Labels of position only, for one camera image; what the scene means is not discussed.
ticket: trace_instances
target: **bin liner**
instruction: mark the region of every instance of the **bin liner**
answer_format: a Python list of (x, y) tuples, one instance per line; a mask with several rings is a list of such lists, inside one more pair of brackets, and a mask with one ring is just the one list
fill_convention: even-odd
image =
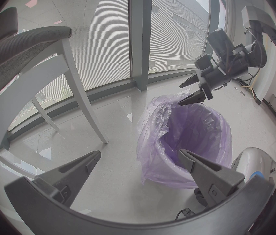
[(180, 149), (231, 166), (229, 124), (219, 112), (202, 103), (178, 105), (188, 95), (156, 97), (141, 115), (137, 123), (137, 159), (141, 162), (142, 184), (148, 178), (169, 187), (197, 188), (178, 159)]

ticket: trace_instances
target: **blue circle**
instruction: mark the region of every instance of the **blue circle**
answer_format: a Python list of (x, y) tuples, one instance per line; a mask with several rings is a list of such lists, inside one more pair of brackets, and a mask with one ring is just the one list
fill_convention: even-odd
[(249, 179), (251, 179), (251, 178), (254, 177), (255, 175), (259, 175), (260, 177), (264, 178), (263, 173), (261, 173), (260, 171), (257, 170), (257, 171), (255, 171), (255, 172), (252, 173), (252, 175), (250, 176)]

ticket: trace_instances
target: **chair leg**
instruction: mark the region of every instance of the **chair leg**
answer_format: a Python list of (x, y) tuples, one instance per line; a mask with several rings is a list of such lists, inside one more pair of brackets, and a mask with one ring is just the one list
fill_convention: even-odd
[(56, 132), (58, 132), (59, 128), (51, 120), (51, 118), (48, 116), (48, 114), (45, 112), (45, 110), (39, 104), (39, 102), (38, 102), (38, 100), (36, 99), (35, 96), (31, 99), (31, 101), (34, 104), (34, 106), (36, 107), (36, 109), (38, 110), (38, 112), (42, 115), (42, 117), (44, 118), (44, 120), (46, 120), (46, 122), (51, 125), (51, 127), (53, 128), (53, 130), (55, 130)]
[(102, 126), (99, 120), (97, 119), (96, 114), (93, 111), (93, 108), (81, 83), (73, 58), (71, 46), (69, 44), (69, 39), (63, 39), (62, 41), (64, 50), (63, 54), (69, 68), (69, 70), (64, 73), (67, 83), (71, 88), (71, 91), (74, 95), (74, 98), (76, 99), (77, 104), (79, 105), (81, 111), (85, 115), (93, 130), (96, 132), (96, 134), (99, 136), (103, 143), (108, 143), (109, 139), (105, 135)]

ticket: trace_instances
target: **gray cushion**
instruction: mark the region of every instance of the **gray cushion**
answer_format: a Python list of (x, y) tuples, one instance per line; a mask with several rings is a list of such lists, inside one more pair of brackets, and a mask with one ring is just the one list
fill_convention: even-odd
[(72, 29), (51, 26), (29, 30), (0, 43), (0, 90), (15, 77), (23, 67), (52, 43), (69, 38)]

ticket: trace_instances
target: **floor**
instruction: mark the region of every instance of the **floor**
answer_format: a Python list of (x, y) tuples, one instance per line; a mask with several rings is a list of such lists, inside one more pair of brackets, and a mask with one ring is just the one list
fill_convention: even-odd
[[(174, 220), (186, 207), (195, 213), (204, 208), (193, 189), (174, 189), (159, 183), (140, 181), (141, 165), (136, 160), (136, 123), (146, 104), (156, 96), (194, 92), (198, 85), (180, 89), (187, 76), (150, 84), (148, 91), (127, 90), (94, 102), (93, 108), (104, 126), (109, 143), (103, 144), (79, 109), (54, 119), (56, 133), (42, 124), (11, 143), (1, 154), (10, 162), (36, 175), (74, 160), (90, 151), (100, 150), (102, 158), (82, 187), (71, 208), (89, 209), (92, 216), (122, 223), (155, 223)], [(258, 105), (252, 94), (231, 82), (213, 92), (214, 99), (204, 103), (219, 111), (232, 132), (233, 159), (246, 147), (258, 147), (276, 161), (276, 119), (265, 104)], [(0, 198), (4, 180), (13, 172), (0, 163)]]

